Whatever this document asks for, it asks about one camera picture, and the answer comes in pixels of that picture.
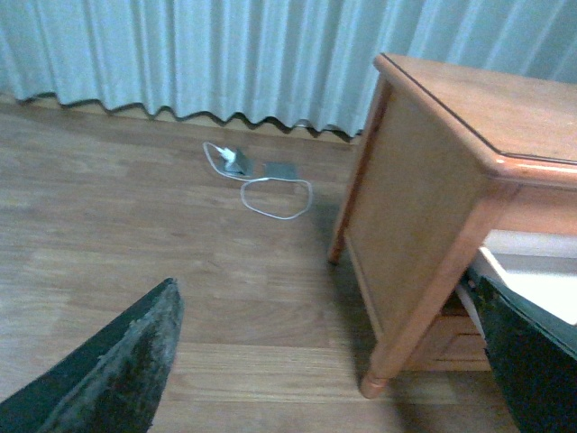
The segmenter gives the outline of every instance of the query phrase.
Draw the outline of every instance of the drawer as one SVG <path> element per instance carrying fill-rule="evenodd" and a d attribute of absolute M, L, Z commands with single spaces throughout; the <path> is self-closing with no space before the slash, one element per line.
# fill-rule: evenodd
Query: drawer
<path fill-rule="evenodd" d="M 454 293 L 405 364 L 405 370 L 487 371 L 485 340 Z"/>

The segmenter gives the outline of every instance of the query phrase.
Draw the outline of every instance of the floorboard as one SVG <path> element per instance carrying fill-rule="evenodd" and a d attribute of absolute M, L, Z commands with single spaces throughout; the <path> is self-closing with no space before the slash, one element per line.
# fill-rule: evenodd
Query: floorboard
<path fill-rule="evenodd" d="M 314 206 L 251 212 L 206 140 L 297 164 Z M 350 262 L 325 260 L 353 147 L 0 104 L 0 400 L 175 277 L 186 312 L 153 432 L 516 431 L 490 373 L 358 393 L 371 325 Z M 306 198 L 268 184 L 250 199 L 290 212 Z"/>

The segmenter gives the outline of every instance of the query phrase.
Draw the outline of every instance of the desk top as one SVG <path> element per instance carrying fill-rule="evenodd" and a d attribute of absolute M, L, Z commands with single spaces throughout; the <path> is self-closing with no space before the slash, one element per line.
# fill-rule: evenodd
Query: desk top
<path fill-rule="evenodd" d="M 577 85 L 387 55 L 493 151 L 577 164 Z"/>
<path fill-rule="evenodd" d="M 393 54 L 375 66 L 493 175 L 577 185 L 577 85 Z"/>

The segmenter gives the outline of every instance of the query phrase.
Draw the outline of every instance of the curtain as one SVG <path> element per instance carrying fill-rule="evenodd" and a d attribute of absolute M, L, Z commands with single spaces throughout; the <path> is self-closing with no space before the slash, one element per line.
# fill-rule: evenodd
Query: curtain
<path fill-rule="evenodd" d="M 575 0 L 0 0 L 0 92 L 363 128 L 382 51 L 577 82 Z"/>

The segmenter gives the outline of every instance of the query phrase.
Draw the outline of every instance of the black object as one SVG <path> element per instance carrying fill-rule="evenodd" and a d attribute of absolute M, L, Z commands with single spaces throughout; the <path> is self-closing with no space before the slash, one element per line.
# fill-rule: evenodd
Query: black object
<path fill-rule="evenodd" d="M 577 328 L 503 284 L 473 280 L 487 356 L 519 429 L 577 431 Z"/>
<path fill-rule="evenodd" d="M 174 361 L 184 303 L 167 279 L 0 403 L 0 432 L 145 432 Z"/>

